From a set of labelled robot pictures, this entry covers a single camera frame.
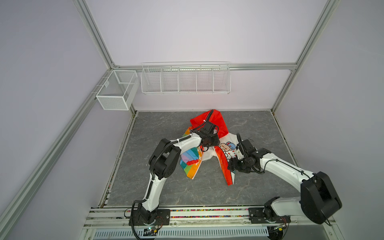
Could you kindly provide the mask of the colourful rainbow kids jacket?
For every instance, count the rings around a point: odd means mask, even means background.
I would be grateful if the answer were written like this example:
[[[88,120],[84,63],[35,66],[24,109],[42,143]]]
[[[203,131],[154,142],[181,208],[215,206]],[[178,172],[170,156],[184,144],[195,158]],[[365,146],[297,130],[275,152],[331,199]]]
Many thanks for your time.
[[[199,147],[193,147],[181,154],[180,166],[187,177],[194,179],[202,162],[213,157],[218,159],[227,185],[233,185],[235,181],[234,160],[242,159],[239,140],[231,134],[227,128],[221,112],[210,110],[190,120],[191,126],[186,130],[185,136],[192,133],[203,133],[203,130],[211,134],[211,138],[202,140]]]

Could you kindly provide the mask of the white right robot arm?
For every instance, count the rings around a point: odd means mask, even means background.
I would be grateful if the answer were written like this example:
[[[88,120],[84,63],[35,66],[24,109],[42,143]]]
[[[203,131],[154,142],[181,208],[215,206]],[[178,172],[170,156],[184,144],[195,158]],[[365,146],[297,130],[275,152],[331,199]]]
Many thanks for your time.
[[[313,173],[294,166],[271,151],[256,149],[249,140],[238,139],[236,154],[229,160],[229,170],[242,173],[270,172],[281,178],[299,193],[299,197],[274,197],[264,204],[256,217],[269,223],[288,217],[306,217],[321,225],[339,211],[343,204],[330,179],[324,172]]]

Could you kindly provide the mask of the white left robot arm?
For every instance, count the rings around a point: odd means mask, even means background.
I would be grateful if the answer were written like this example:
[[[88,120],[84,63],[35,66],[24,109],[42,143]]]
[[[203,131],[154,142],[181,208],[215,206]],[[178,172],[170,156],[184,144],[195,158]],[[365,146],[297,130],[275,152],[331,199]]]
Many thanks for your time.
[[[218,126],[205,121],[184,137],[176,140],[162,139],[149,159],[150,180],[144,198],[138,202],[138,209],[148,213],[155,211],[165,181],[175,171],[181,154],[193,148],[218,146],[218,133]]]

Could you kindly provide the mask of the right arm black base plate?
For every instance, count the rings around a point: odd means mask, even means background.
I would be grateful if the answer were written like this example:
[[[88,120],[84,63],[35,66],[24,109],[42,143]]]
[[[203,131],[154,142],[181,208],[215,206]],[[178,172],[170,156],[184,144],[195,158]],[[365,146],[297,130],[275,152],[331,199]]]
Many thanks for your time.
[[[291,222],[289,216],[278,216],[271,208],[253,207],[248,208],[248,211],[252,224],[288,224]]]

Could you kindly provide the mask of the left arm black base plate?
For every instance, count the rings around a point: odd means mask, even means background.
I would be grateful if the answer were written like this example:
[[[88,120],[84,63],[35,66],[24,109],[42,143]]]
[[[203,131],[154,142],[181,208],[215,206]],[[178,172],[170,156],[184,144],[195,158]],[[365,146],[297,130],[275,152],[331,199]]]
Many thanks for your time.
[[[170,209],[156,209],[152,212],[144,209],[133,210],[129,225],[131,226],[144,226],[144,225],[158,225],[168,226],[171,219]]]

